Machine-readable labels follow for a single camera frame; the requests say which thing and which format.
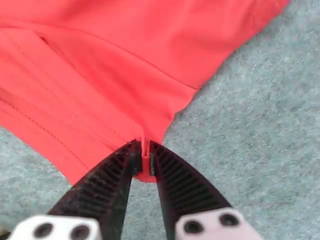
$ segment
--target carpet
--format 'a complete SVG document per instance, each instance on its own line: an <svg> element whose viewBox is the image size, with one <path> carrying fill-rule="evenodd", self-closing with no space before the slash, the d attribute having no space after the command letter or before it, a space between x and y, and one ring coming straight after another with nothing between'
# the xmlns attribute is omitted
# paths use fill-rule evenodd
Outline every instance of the carpet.
<svg viewBox="0 0 320 240"><path fill-rule="evenodd" d="M320 0L293 0L177 114L164 145L267 240L320 239ZM70 185L0 128L0 225L46 213ZM165 239L157 187L134 180L122 238Z"/></svg>

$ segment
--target red garment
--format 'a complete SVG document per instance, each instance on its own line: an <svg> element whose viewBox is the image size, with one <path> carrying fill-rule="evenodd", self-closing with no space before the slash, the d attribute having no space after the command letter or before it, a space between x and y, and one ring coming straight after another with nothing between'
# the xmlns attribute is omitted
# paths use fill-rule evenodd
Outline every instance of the red garment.
<svg viewBox="0 0 320 240"><path fill-rule="evenodd" d="M161 142L289 1L2 0L0 125L74 184L134 138Z"/></svg>

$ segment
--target black jaw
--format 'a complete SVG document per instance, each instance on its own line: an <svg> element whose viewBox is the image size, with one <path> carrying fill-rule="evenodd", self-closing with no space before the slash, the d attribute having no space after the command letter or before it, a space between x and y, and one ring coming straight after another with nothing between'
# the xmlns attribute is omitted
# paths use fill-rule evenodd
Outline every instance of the black jaw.
<svg viewBox="0 0 320 240"><path fill-rule="evenodd" d="M48 214L94 218L104 240L120 240L131 179L141 171L141 143L134 140L93 168ZM156 177L168 240L175 239L181 216L231 206L197 170L153 141L150 172Z"/></svg>

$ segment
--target seam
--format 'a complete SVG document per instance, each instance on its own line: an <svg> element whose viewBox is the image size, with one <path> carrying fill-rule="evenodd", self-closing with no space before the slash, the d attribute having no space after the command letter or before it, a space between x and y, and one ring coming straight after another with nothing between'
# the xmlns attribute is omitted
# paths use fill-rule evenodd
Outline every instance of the seam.
<svg viewBox="0 0 320 240"><path fill-rule="evenodd" d="M25 56L33 65L35 65L39 70L41 70L41 72L42 72L44 75L46 75L46 76L47 76L48 78L50 78L51 80L55 81L55 79L54 79L50 74L48 74L47 71L45 71L42 67L40 67L38 64L36 64L36 63L31 59L31 57L30 57L26 52L24 52L24 51L20 48L20 46L19 46L9 35L7 35L5 32L3 32L2 34L13 44L13 46L14 46L23 56ZM77 100L77 98L73 97L73 99L77 102L77 104L82 105L82 104ZM95 120L97 120L98 122L100 122L99 118L98 118L94 113L93 113L92 115L93 115L93 117L94 117ZM118 134L116 131L114 131L113 129L107 127L106 125L104 125L104 126L107 128L107 130L108 130L109 132L113 133L114 135L116 135L116 136L119 137L121 140L125 141L126 143L128 142L126 139L124 139L122 136L120 136L120 134Z"/></svg>
<svg viewBox="0 0 320 240"><path fill-rule="evenodd" d="M0 101L4 102L5 104L9 105L11 108L13 108L14 110L16 110L18 113L22 114L23 116L25 116L27 119L29 119L29 121L31 121L32 123L34 123L35 125L37 125L40 129L42 129L43 131L45 131L46 133L48 133L51 137L53 137L58 143L60 143L70 154L72 154L79 163L82 164L82 166L88 170L88 166L81 161L76 154L71 151L70 148L68 148L62 141L60 141L55 135L53 135L48 129L44 128L43 126L41 126L38 122L36 122L35 120L33 120L32 118L30 118L29 116L27 116L26 114L24 114L22 111L20 111L18 108L16 108L15 106L13 106L11 103L7 102L6 100L0 98Z"/></svg>
<svg viewBox="0 0 320 240"><path fill-rule="evenodd" d="M170 74L167 73L166 71L162 70L162 69L159 68L158 66L154 65L153 63L149 62L148 60L144 59L143 57L137 55L136 53L133 53L133 52L131 52L131 51L129 51L129 50L127 50L127 49L125 49L125 48L117 45L116 43L114 43L114 42L112 42L112 41L110 41L110 40L107 40L107 39L105 39L105 38L102 38L102 37L100 37L100 36L98 36L98 35L95 35L95 34L93 34L93 33L86 32L86 31L83 31L83 30L80 30L80 29L76 29L76 28L72 28L72 27L66 27L66 26L51 25L51 24L41 24L41 23L37 23L37 22L33 22L33 21L24 21L24 22L25 22L25 23L29 23L29 24L33 24L33 25L38 25L38 26L46 26L46 27L51 27L51 28L56 28L56 29L62 29L62 30L65 30L65 31L78 32L78 33L81 33L81 34L83 34L83 35L95 37L95 38L97 38L97 39L99 39L99 40L101 40L101 41L103 41L103 42L106 42L106 43L112 45L113 47L115 47L115 48L117 48L117 49L120 49L120 50L126 52L127 54L130 54L130 55L138 58L138 59L141 60L142 62L144 62L144 63L150 65L151 67L155 68L156 70L160 71L161 73L163 73L164 75L166 75L166 76L169 77L170 79L172 79L172 80L174 80L174 81L176 81L176 82L178 82L178 83L180 83L180 84L182 84L182 85L184 85L184 86L187 86L187 87L189 87L189 88L191 88L191 89L193 89L193 90L198 90L198 88L195 88L195 87L190 86L190 85L188 85L188 84L186 84L186 83L184 83L184 82L181 82L180 80L176 79L175 77L173 77L172 75L170 75ZM41 34L41 33L40 33L38 30L36 30L36 29L32 29L32 30L33 30L34 32L37 32L37 34Z"/></svg>

